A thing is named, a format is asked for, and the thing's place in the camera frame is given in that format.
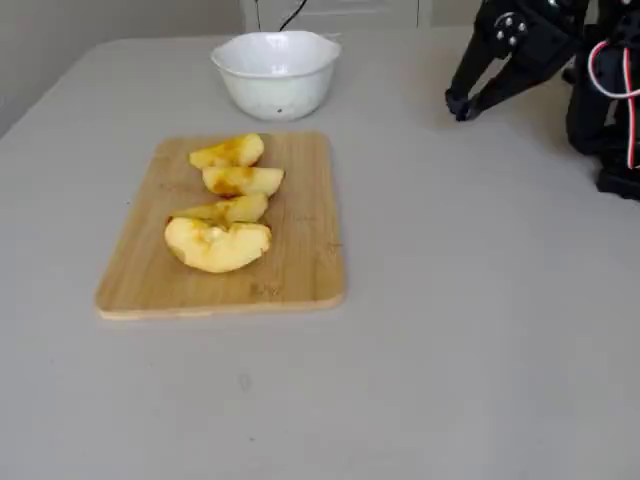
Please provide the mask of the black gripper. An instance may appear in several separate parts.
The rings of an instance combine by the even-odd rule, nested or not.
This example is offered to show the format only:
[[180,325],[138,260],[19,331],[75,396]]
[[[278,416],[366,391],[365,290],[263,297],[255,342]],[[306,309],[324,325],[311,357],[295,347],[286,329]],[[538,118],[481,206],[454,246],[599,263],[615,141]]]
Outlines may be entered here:
[[[587,1],[484,1],[449,88],[449,111],[473,120],[554,76],[577,51]],[[479,93],[472,88],[496,59],[508,59]]]

